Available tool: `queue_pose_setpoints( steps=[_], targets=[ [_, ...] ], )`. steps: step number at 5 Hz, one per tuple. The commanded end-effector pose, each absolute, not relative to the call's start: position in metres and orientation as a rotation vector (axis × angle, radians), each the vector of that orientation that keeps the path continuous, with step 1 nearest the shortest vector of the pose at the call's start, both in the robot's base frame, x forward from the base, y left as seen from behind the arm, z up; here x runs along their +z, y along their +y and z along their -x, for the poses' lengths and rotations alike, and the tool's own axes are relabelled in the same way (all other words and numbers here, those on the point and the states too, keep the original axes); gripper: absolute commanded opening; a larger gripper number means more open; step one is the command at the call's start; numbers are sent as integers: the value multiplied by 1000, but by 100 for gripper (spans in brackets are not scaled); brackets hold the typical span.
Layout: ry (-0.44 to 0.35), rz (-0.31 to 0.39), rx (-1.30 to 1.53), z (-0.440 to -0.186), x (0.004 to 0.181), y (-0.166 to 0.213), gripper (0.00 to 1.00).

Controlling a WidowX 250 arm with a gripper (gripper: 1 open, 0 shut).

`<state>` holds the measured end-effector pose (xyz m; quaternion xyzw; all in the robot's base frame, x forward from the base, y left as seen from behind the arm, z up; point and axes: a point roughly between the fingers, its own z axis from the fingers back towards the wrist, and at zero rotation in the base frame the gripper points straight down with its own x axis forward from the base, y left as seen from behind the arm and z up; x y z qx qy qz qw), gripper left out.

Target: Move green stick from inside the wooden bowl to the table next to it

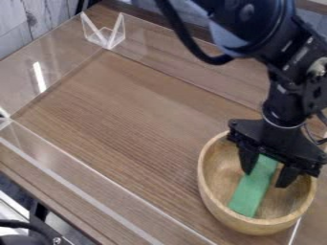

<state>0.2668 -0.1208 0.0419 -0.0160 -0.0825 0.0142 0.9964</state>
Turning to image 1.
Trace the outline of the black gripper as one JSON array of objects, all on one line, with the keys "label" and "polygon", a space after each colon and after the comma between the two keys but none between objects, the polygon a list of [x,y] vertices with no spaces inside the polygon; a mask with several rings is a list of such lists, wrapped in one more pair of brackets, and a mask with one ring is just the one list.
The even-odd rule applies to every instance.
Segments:
[{"label": "black gripper", "polygon": [[307,126],[281,128],[264,119],[231,119],[227,138],[239,148],[241,169],[252,173],[259,154],[283,163],[275,187],[285,189],[300,174],[318,177],[327,165],[327,154],[319,148],[327,138],[316,140]]}]

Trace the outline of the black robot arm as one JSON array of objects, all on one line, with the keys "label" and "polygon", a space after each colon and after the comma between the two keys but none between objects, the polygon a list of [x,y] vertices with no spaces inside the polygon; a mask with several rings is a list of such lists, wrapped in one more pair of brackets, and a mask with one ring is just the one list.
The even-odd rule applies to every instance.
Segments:
[{"label": "black robot arm", "polygon": [[191,1],[205,12],[219,56],[199,48],[169,0],[155,0],[193,56],[212,65],[252,58],[267,67],[261,118],[231,120],[227,138],[239,148],[245,173],[261,155],[283,164],[276,186],[285,188],[300,175],[316,177],[327,165],[319,148],[327,139],[315,140],[307,128],[311,117],[327,125],[327,39],[297,15],[295,0]]}]

